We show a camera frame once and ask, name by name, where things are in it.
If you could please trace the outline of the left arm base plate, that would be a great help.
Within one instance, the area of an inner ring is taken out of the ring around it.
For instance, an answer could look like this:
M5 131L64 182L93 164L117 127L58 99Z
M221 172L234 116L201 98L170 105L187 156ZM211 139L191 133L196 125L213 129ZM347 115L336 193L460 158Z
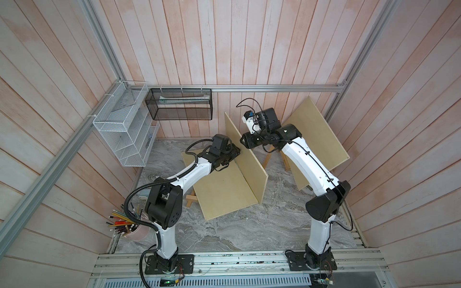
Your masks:
M146 275L160 274L192 274L194 267L193 254L173 255L169 260L160 257L158 254L151 255L147 258L145 267Z

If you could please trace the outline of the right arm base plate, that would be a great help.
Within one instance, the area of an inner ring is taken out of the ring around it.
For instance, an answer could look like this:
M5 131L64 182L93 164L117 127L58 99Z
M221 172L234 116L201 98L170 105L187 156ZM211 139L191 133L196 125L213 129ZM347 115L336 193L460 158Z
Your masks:
M286 250L285 256L288 260L290 271L337 270L336 260L330 249L322 255Z

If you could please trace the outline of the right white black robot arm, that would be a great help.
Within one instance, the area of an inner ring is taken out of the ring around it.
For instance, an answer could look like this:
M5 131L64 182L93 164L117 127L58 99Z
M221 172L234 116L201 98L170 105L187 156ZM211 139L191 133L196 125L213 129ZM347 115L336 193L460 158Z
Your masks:
M258 113L248 110L242 121L249 131L242 135L240 142L247 149L271 145L275 151L282 151L312 187L315 197L306 202L306 211L312 222L305 261L311 270L320 269L322 261L331 252L331 225L351 189L350 184L339 181L321 163L296 126L282 126L273 108Z

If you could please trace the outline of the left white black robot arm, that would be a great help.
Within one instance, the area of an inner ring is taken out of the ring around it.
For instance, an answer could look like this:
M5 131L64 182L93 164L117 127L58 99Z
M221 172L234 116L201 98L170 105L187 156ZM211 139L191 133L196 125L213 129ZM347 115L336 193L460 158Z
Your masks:
M190 165L174 176L153 182L145 212L156 229L157 251L151 260L156 268L167 272L176 270L175 225L182 214L183 194L213 171L226 169L240 152L232 140L222 134L198 140L185 150L185 154L193 157Z

